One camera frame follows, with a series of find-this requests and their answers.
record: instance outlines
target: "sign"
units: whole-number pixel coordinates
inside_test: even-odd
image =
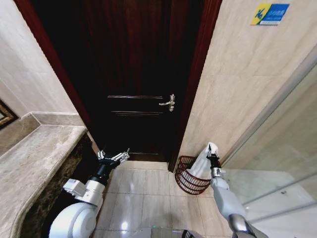
[[[289,4],[260,3],[251,25],[278,25]]]

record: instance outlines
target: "door handle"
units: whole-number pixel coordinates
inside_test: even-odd
[[[159,103],[160,106],[166,106],[169,105],[169,111],[172,112],[174,110],[174,105],[175,105],[175,95],[172,94],[169,96],[169,102],[167,103]]]

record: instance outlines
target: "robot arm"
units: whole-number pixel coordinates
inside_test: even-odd
[[[225,170],[218,162],[217,153],[209,153],[211,161],[211,186],[213,196],[221,215],[228,221],[234,238],[268,238],[267,235],[252,226],[244,217],[246,212],[236,195],[230,191],[228,183],[223,179]]]
[[[50,238],[88,238],[91,235],[103,204],[103,191],[109,174],[130,157],[128,152],[129,150],[112,158],[105,158],[105,153],[100,151],[99,168],[86,184],[75,179],[66,182],[63,188],[82,202],[72,204],[59,213],[51,225]]]

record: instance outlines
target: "red wire basket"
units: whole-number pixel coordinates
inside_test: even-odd
[[[186,193],[197,195],[201,194],[210,185],[211,179],[201,179],[191,175],[190,169],[196,157],[181,156],[175,173],[175,180],[178,186]]]

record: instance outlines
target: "dark wooden door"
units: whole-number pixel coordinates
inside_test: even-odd
[[[106,152],[169,161],[203,0],[31,0]],[[159,103],[175,95],[173,112]]]

